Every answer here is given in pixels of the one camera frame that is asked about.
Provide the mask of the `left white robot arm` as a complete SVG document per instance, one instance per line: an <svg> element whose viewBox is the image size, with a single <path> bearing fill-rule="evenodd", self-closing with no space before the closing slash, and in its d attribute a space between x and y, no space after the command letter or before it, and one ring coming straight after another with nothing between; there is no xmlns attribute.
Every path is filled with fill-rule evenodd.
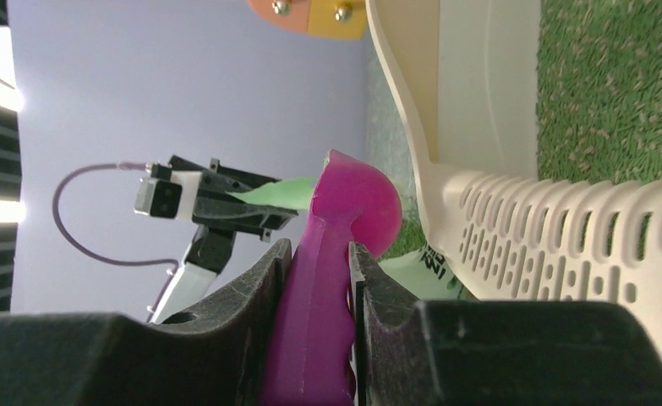
<svg viewBox="0 0 662 406"><path fill-rule="evenodd" d="M250 192L276 178L224 167L214 159L209 167L172 156L153 163L142 178L134 210L138 214L197 225L182 259L150 308L149 321L161 324L205 297L230 261L238 233L269 241L298 215L286 208L246 203L238 193Z"/></svg>

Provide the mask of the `green litter bag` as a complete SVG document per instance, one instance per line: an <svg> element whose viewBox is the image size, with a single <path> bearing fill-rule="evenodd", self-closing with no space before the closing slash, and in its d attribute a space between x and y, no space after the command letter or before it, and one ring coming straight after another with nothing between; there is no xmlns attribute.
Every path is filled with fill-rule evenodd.
<svg viewBox="0 0 662 406"><path fill-rule="evenodd" d="M252 205L307 211L316 183L315 178L292 178L230 195ZM476 300L446 258L427 243L415 192L403 183L393 185L402 205L402 227L378 259L381 269L420 299Z"/></svg>

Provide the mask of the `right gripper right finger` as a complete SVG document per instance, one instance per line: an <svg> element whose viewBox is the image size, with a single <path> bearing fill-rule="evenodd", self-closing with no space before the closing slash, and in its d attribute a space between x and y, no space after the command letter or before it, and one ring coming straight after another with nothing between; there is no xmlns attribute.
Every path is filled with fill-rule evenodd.
<svg viewBox="0 0 662 406"><path fill-rule="evenodd" d="M349 247L361 405L662 405L662 360L602 302L421 300Z"/></svg>

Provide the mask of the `magenta plastic scoop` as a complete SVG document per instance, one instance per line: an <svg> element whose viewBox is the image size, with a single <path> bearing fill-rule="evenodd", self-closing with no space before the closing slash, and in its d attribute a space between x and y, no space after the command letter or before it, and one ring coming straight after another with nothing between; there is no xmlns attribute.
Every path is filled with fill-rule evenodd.
<svg viewBox="0 0 662 406"><path fill-rule="evenodd" d="M349 245L362 244L379 257L401 225L402 205L390 179L329 151L276 310L259 405L353 404Z"/></svg>

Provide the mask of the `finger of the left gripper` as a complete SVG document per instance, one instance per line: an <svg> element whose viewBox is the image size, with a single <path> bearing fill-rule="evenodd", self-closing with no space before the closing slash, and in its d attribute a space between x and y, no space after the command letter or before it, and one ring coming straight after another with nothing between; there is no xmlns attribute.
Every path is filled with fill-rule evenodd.
<svg viewBox="0 0 662 406"><path fill-rule="evenodd" d="M252 205L230 198L198 198L194 203L192 220L213 228L231 229L244 233L262 233L280 230L295 218L298 212L274 206Z"/></svg>
<svg viewBox="0 0 662 406"><path fill-rule="evenodd" d="M186 160L180 156L172 155L168 161L174 171L206 171L215 172L230 181L232 191L248 191L257 189L268 183L277 183L279 178L272 178L258 173L249 173L242 170L225 167L220 163L211 163L208 167Z"/></svg>

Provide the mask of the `beige litter box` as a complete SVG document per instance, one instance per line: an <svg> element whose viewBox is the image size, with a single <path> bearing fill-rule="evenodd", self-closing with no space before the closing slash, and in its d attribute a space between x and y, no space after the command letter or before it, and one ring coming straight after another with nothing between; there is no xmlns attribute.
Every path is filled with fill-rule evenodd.
<svg viewBox="0 0 662 406"><path fill-rule="evenodd" d="M429 245L478 299L626 307L662 356L662 181L538 180L538 1L368 1Z"/></svg>

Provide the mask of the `beige orange drawer cabinet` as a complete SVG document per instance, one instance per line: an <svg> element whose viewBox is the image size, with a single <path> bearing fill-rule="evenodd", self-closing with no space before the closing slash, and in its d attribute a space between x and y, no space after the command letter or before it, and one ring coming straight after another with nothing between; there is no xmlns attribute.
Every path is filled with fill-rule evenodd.
<svg viewBox="0 0 662 406"><path fill-rule="evenodd" d="M359 40L368 28L365 1L248 0L266 23L305 36Z"/></svg>

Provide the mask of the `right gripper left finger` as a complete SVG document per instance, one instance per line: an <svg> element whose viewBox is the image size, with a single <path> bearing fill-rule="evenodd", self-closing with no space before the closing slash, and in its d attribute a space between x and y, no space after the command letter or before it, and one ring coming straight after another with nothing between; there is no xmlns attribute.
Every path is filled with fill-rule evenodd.
<svg viewBox="0 0 662 406"><path fill-rule="evenodd" d="M0 313L0 405L251 405L292 257L246 272L163 324L113 313Z"/></svg>

